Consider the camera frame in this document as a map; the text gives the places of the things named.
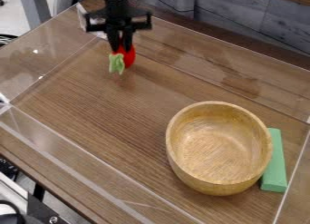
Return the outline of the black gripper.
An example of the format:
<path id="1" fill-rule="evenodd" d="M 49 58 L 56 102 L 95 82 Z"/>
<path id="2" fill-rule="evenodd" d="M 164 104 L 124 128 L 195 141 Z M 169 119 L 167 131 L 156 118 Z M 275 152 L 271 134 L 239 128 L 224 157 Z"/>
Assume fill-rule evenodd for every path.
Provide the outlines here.
<path id="1" fill-rule="evenodd" d="M 128 0 L 104 0 L 104 2 L 103 8 L 84 14 L 84 30 L 107 33 L 113 52 L 119 49 L 119 31 L 123 31 L 123 49 L 128 52 L 132 47 L 133 30 L 148 30 L 152 27 L 152 13 L 149 10 L 129 5 Z"/>

